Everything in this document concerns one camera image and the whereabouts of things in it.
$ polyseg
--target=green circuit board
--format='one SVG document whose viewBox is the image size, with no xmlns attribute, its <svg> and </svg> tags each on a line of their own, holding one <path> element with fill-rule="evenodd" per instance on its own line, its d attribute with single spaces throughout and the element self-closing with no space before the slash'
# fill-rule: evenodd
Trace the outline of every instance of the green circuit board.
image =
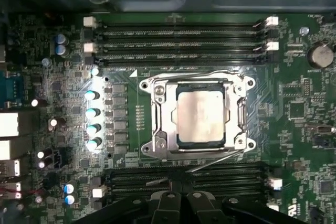
<svg viewBox="0 0 336 224">
<path fill-rule="evenodd" d="M 46 99 L 50 105 L 40 112 L 41 130 L 34 136 L 35 151 L 49 146 L 66 147 L 69 148 L 68 154 L 71 157 L 69 164 L 58 171 L 60 179 L 50 196 L 42 204 L 30 204 L 28 212 L 38 216 L 42 224 L 70 223 L 94 211 L 90 205 L 88 182 L 92 176 L 114 168 L 119 168 L 118 171 L 122 174 L 127 170 L 136 171 L 138 167 L 157 169 L 160 166 L 199 165 L 208 162 L 205 159 L 163 162 L 141 153 L 141 146 L 152 137 L 152 119 L 151 97 L 139 89 L 139 84 L 160 73 L 229 70 L 243 73 L 256 81 L 256 86 L 247 96 L 247 127 L 248 136 L 257 143 L 253 151 L 235 157 L 230 162 L 262 161 L 282 167 L 282 190 L 277 197 L 270 197 L 269 200 L 278 205 L 281 212 L 306 222 L 311 221 L 311 207 L 316 206 L 324 212 L 323 223 L 334 223 L 336 135 L 316 135 L 307 126 L 335 125 L 336 62 L 326 68 L 313 68 L 307 60 L 308 50 L 316 43 L 322 42 L 334 50 L 334 23 L 324 23 L 322 15 L 276 14 L 279 23 L 274 41 L 279 42 L 278 56 L 261 62 L 249 61 L 254 57 L 253 54 L 244 53 L 241 62 L 235 60 L 234 54 L 227 54 L 225 59 L 217 57 L 204 65 L 202 62 L 189 65 L 185 62 L 192 62 L 195 55 L 186 53 L 185 61 L 173 64 L 172 55 L 162 54 L 155 59 L 152 59 L 152 55 L 145 55 L 146 53 L 133 55 L 132 50 L 136 50 L 138 41 L 133 44 L 129 42 L 127 46 L 123 44 L 120 52 L 127 50 L 129 53 L 120 56 L 119 45 L 114 45 L 113 39 L 106 38 L 111 36 L 109 25 L 123 23 L 133 24 L 137 29 L 145 31 L 138 34 L 139 37 L 150 37 L 153 35 L 147 34 L 141 24 L 255 23 L 274 15 L 97 13 L 62 15 L 61 24 L 53 26 L 46 26 L 44 18 L 38 15 L 11 16 L 10 28 L 15 31 L 13 45 L 16 46 L 12 46 L 7 58 L 14 59 L 13 64 L 20 66 L 15 71 L 22 73 L 24 89 L 29 90 L 22 99 L 23 103 L 26 101 L 24 106 L 29 106 L 33 96 Z M 86 37 L 83 34 L 83 18 L 87 16 L 107 24 L 103 27 L 105 33 Z M 303 35 L 301 28 L 309 28 L 308 34 Z M 249 31 L 239 31 L 249 35 Z M 55 53 L 57 45 L 54 37 L 57 34 L 64 34 L 69 41 L 66 56 Z M 99 45 L 109 45 L 105 50 L 102 49 L 103 53 L 97 52 L 95 62 L 90 63 L 91 56 L 83 52 L 86 39 Z M 230 43 L 235 45 L 236 42 L 229 41 L 226 45 L 229 47 Z M 242 47 L 245 50 L 254 44 L 255 41 L 243 41 Z M 111 56 L 113 53 L 110 50 L 115 50 L 117 56 Z M 202 57 L 203 60 L 207 59 L 207 55 Z M 42 64 L 45 58 L 50 60 L 47 66 Z M 95 66 L 102 73 L 98 79 L 91 75 Z M 90 89 L 99 92 L 104 102 L 101 109 L 105 125 L 103 143 L 97 154 L 88 152 L 85 147 L 89 138 L 85 132 L 88 124 L 85 111 L 88 104 L 84 94 Z M 48 131 L 48 119 L 53 116 L 64 117 L 66 127 Z M 113 142 L 114 134 L 117 133 L 126 137 L 125 143 L 118 146 Z M 40 170 L 33 170 L 32 173 L 36 183 L 45 176 Z M 66 206 L 61 188 L 71 179 L 79 183 L 78 202 Z"/>
</svg>

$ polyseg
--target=blue capacitor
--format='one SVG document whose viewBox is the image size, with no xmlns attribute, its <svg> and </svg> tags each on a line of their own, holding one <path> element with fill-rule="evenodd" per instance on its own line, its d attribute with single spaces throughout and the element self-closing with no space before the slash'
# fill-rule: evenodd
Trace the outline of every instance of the blue capacitor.
<svg viewBox="0 0 336 224">
<path fill-rule="evenodd" d="M 65 44 L 66 45 L 68 43 L 68 39 L 64 34 L 58 34 L 55 37 L 55 42 L 57 44 Z"/>
<path fill-rule="evenodd" d="M 67 56 L 69 54 L 69 50 L 64 45 L 58 45 L 55 48 L 55 53 L 60 56 Z"/>
<path fill-rule="evenodd" d="M 75 197 L 73 195 L 68 195 L 65 197 L 64 201 L 67 205 L 72 205 L 73 203 L 75 203 Z"/>
</svg>

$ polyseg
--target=red wire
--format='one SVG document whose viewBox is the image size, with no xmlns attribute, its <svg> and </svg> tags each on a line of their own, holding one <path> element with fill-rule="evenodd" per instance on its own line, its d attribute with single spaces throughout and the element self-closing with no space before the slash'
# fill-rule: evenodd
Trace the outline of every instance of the red wire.
<svg viewBox="0 0 336 224">
<path fill-rule="evenodd" d="M 14 189 L 8 189 L 8 188 L 0 187 L 0 191 L 6 191 L 8 193 L 19 193 L 19 194 L 36 194 L 36 193 L 41 192 L 41 189 L 29 190 L 29 191 L 17 191 L 17 190 L 14 190 Z"/>
</svg>

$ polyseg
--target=capacitor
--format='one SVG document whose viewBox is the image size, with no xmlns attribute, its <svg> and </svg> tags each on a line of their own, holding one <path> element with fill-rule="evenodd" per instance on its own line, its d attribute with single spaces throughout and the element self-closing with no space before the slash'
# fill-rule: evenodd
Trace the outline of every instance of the capacitor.
<svg viewBox="0 0 336 224">
<path fill-rule="evenodd" d="M 67 57 L 70 53 L 69 49 L 64 46 L 64 45 L 58 45 L 56 48 L 55 48 L 55 53 L 57 55 L 60 55 L 62 57 Z"/>
<path fill-rule="evenodd" d="M 91 118 L 94 118 L 96 116 L 100 115 L 100 110 L 99 109 L 88 109 L 86 112 L 85 112 L 85 116 L 88 118 L 88 119 L 91 119 Z"/>
<path fill-rule="evenodd" d="M 49 67 L 51 65 L 51 60 L 49 58 L 44 58 L 42 59 L 41 63 L 42 63 L 42 66 Z"/>
<path fill-rule="evenodd" d="M 41 195 L 36 195 L 35 197 L 35 203 L 41 204 L 43 202 L 43 198 Z"/>
<path fill-rule="evenodd" d="M 85 93 L 84 97 L 86 100 L 92 101 L 99 98 L 99 93 L 89 90 Z"/>
<path fill-rule="evenodd" d="M 56 127 L 58 126 L 62 126 L 66 123 L 64 118 L 53 118 L 49 120 L 49 124 L 51 127 Z"/>
<path fill-rule="evenodd" d="M 327 44 L 318 43 L 308 50 L 307 60 L 313 68 L 326 68 L 332 64 L 334 52 Z"/>
<path fill-rule="evenodd" d="M 59 45 L 67 45 L 69 43 L 69 40 L 64 34 L 58 34 L 55 36 L 55 42 Z"/>
<path fill-rule="evenodd" d="M 101 142 L 101 138 L 95 137 L 94 139 L 91 139 L 86 143 L 86 148 L 88 149 L 88 151 L 93 152 L 101 144 Z"/>
<path fill-rule="evenodd" d="M 89 136 L 95 135 L 100 130 L 101 130 L 100 124 L 93 124 L 86 128 L 86 132 L 88 133 Z"/>
<path fill-rule="evenodd" d="M 77 188 L 77 183 L 74 180 L 70 180 L 65 186 L 64 186 L 64 193 L 65 194 L 72 194 Z"/>
<path fill-rule="evenodd" d="M 47 101 L 43 99 L 33 99 L 30 104 L 32 107 L 38 107 L 38 108 L 48 106 Z"/>
<path fill-rule="evenodd" d="M 48 157 L 51 154 L 53 154 L 52 152 L 53 152 L 53 150 L 51 148 L 46 148 L 43 151 L 38 152 L 37 157 L 42 159 L 42 158 Z"/>
<path fill-rule="evenodd" d="M 77 200 L 78 200 L 77 194 L 69 194 L 64 199 L 65 204 L 67 204 L 69 206 L 72 205 L 73 203 L 75 203 Z"/>
<path fill-rule="evenodd" d="M 101 76 L 99 68 L 92 68 L 91 69 L 91 75 L 92 76 Z"/>
<path fill-rule="evenodd" d="M 51 157 L 46 157 L 43 161 L 38 162 L 38 167 L 43 169 L 53 163 L 53 159 Z"/>
</svg>

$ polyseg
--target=mounting screw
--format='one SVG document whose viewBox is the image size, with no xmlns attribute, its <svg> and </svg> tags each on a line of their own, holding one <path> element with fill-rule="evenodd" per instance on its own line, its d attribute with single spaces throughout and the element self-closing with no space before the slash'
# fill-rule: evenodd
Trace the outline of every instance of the mounting screw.
<svg viewBox="0 0 336 224">
<path fill-rule="evenodd" d="M 200 193 L 193 193 L 193 196 L 194 196 L 195 198 L 200 198 L 200 197 L 202 196 L 202 194 L 200 194 Z"/>
<path fill-rule="evenodd" d="M 236 199 L 236 198 L 230 198 L 229 202 L 232 203 L 232 204 L 237 204 L 239 202 L 239 200 Z"/>
<path fill-rule="evenodd" d="M 164 87 L 163 86 L 156 86 L 154 89 L 156 95 L 164 95 Z"/>
<path fill-rule="evenodd" d="M 307 35 L 309 33 L 309 27 L 306 26 L 301 27 L 299 33 L 301 36 Z"/>
<path fill-rule="evenodd" d="M 158 140 L 156 142 L 156 146 L 157 146 L 157 148 L 165 148 L 166 147 L 166 143 L 163 140 Z"/>
</svg>

